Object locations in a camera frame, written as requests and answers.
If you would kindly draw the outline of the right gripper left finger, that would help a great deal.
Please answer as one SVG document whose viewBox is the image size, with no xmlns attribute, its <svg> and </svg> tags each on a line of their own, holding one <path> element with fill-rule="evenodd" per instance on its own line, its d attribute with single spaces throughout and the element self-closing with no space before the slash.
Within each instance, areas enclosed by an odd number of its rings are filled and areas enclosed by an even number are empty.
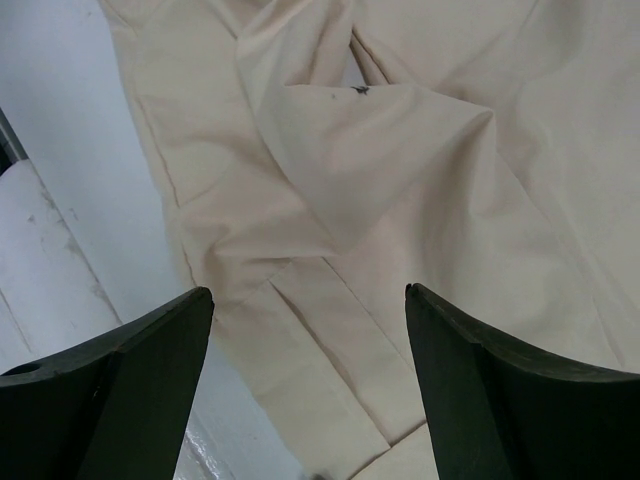
<svg viewBox="0 0 640 480">
<path fill-rule="evenodd" d="M 170 479 L 214 303 L 197 287 L 1 376 L 4 479 Z"/>
</svg>

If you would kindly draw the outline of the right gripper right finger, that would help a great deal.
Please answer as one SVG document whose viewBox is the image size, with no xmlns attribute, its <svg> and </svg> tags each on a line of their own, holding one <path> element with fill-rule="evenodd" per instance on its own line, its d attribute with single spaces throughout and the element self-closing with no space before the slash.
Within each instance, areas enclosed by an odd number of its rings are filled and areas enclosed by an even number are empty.
<svg viewBox="0 0 640 480">
<path fill-rule="evenodd" d="M 405 312 L 441 478 L 638 477 L 637 374 L 535 347 L 421 284 Z"/>
</svg>

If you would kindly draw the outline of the beige trousers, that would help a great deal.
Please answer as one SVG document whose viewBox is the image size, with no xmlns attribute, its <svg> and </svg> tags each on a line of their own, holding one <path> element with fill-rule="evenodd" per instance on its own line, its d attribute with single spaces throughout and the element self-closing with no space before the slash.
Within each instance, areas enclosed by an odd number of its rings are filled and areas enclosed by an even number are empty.
<svg viewBox="0 0 640 480">
<path fill-rule="evenodd" d="M 436 475 L 419 282 L 639 367 L 635 1 L 105 1 L 179 271 L 309 473 Z"/>
</svg>

